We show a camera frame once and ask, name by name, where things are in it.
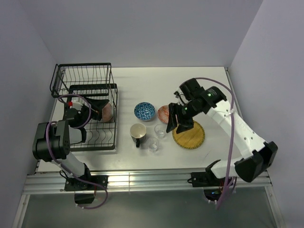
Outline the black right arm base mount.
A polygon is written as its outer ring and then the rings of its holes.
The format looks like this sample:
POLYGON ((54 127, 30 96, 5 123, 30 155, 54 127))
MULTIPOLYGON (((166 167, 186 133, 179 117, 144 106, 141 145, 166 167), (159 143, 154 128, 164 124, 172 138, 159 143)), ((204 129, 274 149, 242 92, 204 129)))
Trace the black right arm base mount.
POLYGON ((225 178, 218 179, 212 172, 192 172, 187 183, 192 187, 221 187, 224 186, 225 178))

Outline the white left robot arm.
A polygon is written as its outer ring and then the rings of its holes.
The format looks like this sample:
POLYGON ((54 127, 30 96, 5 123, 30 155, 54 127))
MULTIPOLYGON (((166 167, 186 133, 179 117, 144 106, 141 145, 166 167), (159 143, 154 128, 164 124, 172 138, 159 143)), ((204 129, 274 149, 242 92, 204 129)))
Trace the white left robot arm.
POLYGON ((66 179, 65 191, 106 190, 107 175, 91 175, 87 165, 70 151, 69 125, 66 120, 40 123, 37 126, 33 156, 57 165, 66 179))

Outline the blue triangle patterned bowl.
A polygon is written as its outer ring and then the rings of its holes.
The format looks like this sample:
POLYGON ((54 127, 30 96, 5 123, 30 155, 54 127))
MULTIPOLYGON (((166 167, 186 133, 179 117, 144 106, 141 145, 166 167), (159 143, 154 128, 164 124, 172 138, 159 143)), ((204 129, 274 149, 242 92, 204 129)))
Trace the blue triangle patterned bowl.
POLYGON ((141 121, 149 121, 155 116, 155 108, 151 103, 141 102, 135 106, 134 115, 141 121))

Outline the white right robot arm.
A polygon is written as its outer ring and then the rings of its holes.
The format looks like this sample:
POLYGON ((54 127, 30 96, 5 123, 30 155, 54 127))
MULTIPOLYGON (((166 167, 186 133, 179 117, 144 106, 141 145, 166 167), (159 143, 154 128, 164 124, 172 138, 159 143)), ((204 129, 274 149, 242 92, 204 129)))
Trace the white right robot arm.
POLYGON ((239 177, 245 182, 252 182, 257 176, 271 166, 278 146, 266 142, 258 136, 245 121, 231 108, 222 91, 213 86, 207 90, 195 86, 181 88, 188 102, 184 105, 169 104, 169 121, 166 131, 177 134, 194 127, 193 117, 204 113, 213 119, 233 140, 241 154, 236 159, 217 160, 206 169, 206 181, 216 185, 225 177, 239 177))

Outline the orange patterned bowl zigzag outside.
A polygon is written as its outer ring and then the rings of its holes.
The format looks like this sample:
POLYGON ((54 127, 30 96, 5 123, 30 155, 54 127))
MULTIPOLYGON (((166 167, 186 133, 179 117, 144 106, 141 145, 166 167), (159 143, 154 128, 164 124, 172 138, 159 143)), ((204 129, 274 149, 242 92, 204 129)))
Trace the orange patterned bowl zigzag outside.
POLYGON ((157 116, 162 123, 167 124, 169 122, 169 106, 161 106, 157 111, 157 116))

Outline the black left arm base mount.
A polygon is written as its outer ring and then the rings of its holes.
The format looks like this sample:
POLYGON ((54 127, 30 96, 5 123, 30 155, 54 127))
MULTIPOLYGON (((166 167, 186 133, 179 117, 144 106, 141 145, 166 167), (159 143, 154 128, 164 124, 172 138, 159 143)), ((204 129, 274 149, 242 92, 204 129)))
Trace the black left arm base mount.
POLYGON ((83 209, 96 209, 103 206, 108 199, 107 184, 107 175, 93 175, 90 180, 86 182, 79 181, 75 178, 67 178, 64 191, 74 192, 74 202, 78 207, 83 209), (99 190, 105 192, 105 198, 101 203, 93 206, 94 200, 97 199, 97 191, 99 190))

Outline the pink floral patterned bowl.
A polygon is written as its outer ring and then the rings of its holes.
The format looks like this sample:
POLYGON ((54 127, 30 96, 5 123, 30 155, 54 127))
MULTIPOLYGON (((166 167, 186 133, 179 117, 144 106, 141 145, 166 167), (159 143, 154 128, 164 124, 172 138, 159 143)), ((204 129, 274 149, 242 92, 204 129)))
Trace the pink floral patterned bowl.
POLYGON ((113 118, 113 108, 110 103, 107 103, 103 108, 102 108, 102 122, 106 123, 111 121, 113 118))

